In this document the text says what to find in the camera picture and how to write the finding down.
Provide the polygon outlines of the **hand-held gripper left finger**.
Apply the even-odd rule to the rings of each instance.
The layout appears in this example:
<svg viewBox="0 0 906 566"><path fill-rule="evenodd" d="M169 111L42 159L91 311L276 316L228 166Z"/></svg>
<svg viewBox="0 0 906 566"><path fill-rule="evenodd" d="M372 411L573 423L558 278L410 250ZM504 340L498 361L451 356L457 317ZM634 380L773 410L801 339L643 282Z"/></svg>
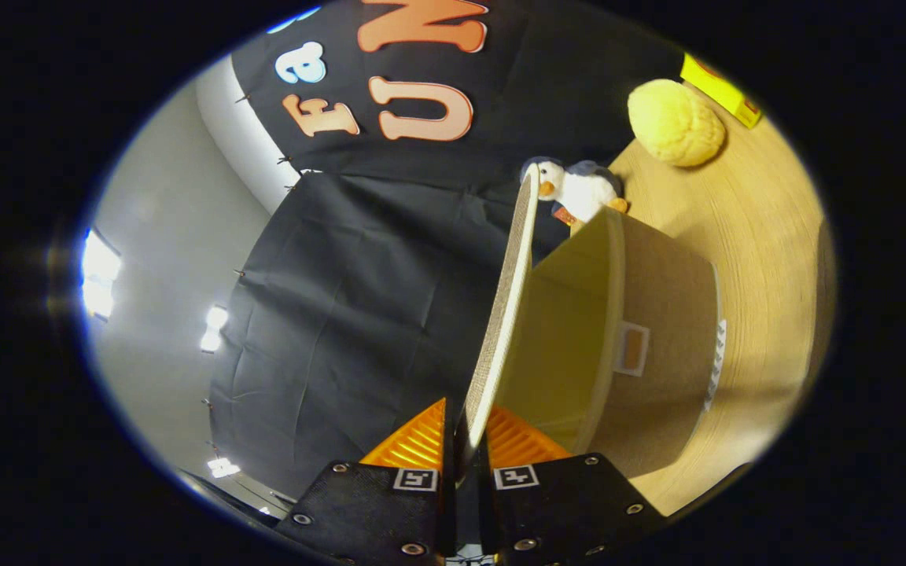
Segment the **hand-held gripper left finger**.
<svg viewBox="0 0 906 566"><path fill-rule="evenodd" d="M433 402L359 460L333 460L274 531L339 565L443 565L456 553L453 432Z"/></svg>

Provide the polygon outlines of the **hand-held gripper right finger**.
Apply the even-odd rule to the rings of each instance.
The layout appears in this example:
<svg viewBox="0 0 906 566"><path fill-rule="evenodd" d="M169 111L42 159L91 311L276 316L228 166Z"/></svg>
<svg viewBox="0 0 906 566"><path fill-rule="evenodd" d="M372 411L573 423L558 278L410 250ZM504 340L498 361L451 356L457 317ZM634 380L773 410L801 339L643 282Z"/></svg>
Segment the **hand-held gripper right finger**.
<svg viewBox="0 0 906 566"><path fill-rule="evenodd" d="M496 565L605 565L668 526L604 454L571 454L510 410L486 424L481 548Z"/></svg>

